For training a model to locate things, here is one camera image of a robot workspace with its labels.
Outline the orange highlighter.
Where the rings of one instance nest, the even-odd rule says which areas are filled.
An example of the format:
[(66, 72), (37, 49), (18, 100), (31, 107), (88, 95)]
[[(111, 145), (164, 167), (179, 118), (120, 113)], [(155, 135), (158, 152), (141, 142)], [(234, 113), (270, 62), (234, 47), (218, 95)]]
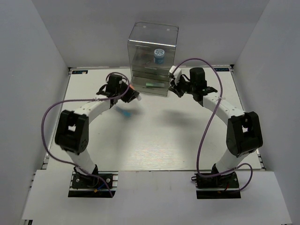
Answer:
[(142, 99), (142, 97), (140, 96), (140, 93), (138, 92), (138, 91), (136, 91), (135, 90), (135, 88), (132, 86), (132, 85), (130, 85), (130, 88), (135, 92), (135, 94), (136, 94), (136, 99), (138, 100), (138, 101), (140, 101), (141, 99)]

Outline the blue highlighter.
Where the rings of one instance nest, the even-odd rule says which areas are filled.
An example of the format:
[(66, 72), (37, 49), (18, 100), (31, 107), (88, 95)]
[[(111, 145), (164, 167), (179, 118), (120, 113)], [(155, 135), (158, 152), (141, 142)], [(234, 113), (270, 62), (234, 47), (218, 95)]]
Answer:
[(125, 117), (131, 117), (131, 113), (124, 110), (124, 109), (121, 109), (121, 108), (116, 108), (116, 111), (120, 112), (122, 115), (124, 115)]

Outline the clear plastic drawer organizer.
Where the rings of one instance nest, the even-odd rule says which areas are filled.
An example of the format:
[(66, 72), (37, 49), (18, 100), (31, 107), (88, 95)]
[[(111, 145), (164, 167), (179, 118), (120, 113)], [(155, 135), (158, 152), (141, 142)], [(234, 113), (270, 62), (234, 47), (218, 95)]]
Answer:
[[(174, 64), (179, 27), (175, 25), (136, 22), (127, 42), (133, 87), (143, 93), (166, 97), (170, 84), (169, 70)], [(154, 50), (165, 51), (163, 64), (154, 63)], [(146, 88), (146, 83), (164, 83), (164, 88)]]

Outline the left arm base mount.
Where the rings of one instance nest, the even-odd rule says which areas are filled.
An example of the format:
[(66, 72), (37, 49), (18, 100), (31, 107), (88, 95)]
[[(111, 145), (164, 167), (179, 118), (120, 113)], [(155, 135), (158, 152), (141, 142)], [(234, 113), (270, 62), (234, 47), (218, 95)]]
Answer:
[(71, 176), (68, 197), (70, 198), (112, 198), (118, 184), (118, 172), (98, 172), (105, 180), (112, 195), (102, 180), (85, 178), (82, 174), (73, 172)]

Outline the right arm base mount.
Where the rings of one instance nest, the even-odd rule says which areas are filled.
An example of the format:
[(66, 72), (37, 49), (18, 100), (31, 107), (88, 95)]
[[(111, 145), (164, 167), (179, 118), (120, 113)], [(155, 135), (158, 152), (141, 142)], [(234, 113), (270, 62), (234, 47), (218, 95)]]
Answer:
[(240, 199), (240, 185), (236, 172), (229, 175), (203, 178), (197, 173), (191, 177), (195, 183), (196, 197), (201, 200), (209, 199)]

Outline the green highlighter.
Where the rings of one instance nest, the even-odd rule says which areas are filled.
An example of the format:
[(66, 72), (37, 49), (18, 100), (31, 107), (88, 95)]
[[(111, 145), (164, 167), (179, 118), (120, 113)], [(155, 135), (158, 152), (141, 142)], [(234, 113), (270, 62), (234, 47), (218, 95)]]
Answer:
[(164, 88), (165, 84), (161, 82), (147, 82), (145, 86), (146, 88)]

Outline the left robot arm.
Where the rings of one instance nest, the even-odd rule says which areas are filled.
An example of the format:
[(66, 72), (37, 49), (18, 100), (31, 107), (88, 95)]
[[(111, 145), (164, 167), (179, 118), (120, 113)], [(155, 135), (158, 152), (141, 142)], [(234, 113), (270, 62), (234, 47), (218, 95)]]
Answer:
[(61, 112), (55, 143), (70, 156), (75, 171), (83, 174), (83, 182), (88, 187), (94, 187), (99, 182), (97, 165), (87, 150), (90, 123), (119, 100), (130, 103), (135, 99), (141, 100), (141, 96), (130, 86), (128, 78), (122, 73), (112, 72), (93, 99), (74, 111)]

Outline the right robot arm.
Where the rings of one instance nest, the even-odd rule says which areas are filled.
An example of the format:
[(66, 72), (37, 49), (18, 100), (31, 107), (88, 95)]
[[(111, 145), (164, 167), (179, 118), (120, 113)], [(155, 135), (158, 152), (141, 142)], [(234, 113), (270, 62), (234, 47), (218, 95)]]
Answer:
[(194, 101), (212, 111), (212, 117), (217, 116), (227, 126), (226, 151), (213, 165), (211, 178), (215, 186), (222, 187), (229, 181), (228, 174), (233, 173), (246, 156), (263, 145), (259, 117), (255, 112), (234, 107), (215, 88), (208, 86), (203, 68), (194, 67), (189, 75), (187, 77), (180, 68), (172, 66), (169, 70), (169, 91), (178, 97), (192, 95)]

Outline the blue white round tape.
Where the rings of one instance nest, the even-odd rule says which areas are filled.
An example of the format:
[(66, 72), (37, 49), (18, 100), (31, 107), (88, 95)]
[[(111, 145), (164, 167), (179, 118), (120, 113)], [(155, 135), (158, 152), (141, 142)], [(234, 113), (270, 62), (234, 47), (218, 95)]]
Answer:
[(161, 48), (154, 50), (154, 63), (163, 64), (165, 60), (165, 51)]

